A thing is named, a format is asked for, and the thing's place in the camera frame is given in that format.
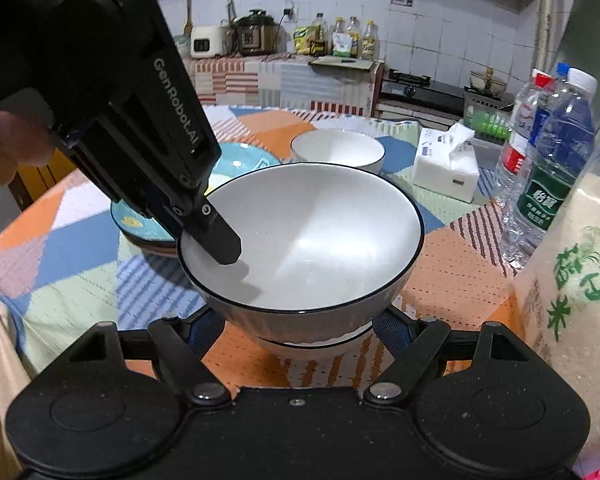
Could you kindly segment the person left hand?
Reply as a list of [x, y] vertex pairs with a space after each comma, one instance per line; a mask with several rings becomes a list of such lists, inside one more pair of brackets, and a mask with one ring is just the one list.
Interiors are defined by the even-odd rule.
[[21, 165], [46, 165], [54, 151], [55, 145], [47, 130], [9, 112], [0, 112], [0, 186], [8, 185]]

